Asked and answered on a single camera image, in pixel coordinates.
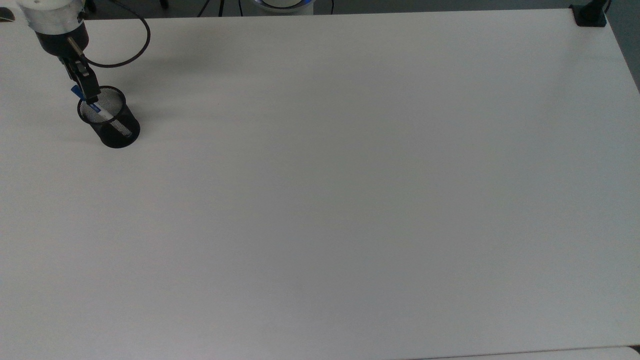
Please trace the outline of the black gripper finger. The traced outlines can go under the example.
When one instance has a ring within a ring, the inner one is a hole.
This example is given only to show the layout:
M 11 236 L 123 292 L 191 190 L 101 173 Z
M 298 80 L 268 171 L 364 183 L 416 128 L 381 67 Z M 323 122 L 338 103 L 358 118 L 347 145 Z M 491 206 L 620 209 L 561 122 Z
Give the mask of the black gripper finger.
M 101 93 L 98 78 L 89 64 L 81 61 L 74 61 L 74 81 L 82 92 L 82 97 L 87 104 L 94 104 L 98 101 Z
M 67 74 L 75 84 L 80 85 L 82 80 L 82 62 L 80 60 L 69 58 L 69 57 L 60 57 L 60 62 L 64 65 Z

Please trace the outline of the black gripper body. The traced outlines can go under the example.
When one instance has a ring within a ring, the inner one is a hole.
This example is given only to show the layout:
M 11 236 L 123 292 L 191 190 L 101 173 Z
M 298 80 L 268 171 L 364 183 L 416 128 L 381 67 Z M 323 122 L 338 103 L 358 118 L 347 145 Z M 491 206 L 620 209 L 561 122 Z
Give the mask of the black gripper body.
M 62 59 L 80 59 L 81 53 L 89 45 L 86 29 L 74 29 L 55 35 L 37 32 L 37 39 L 46 53 Z

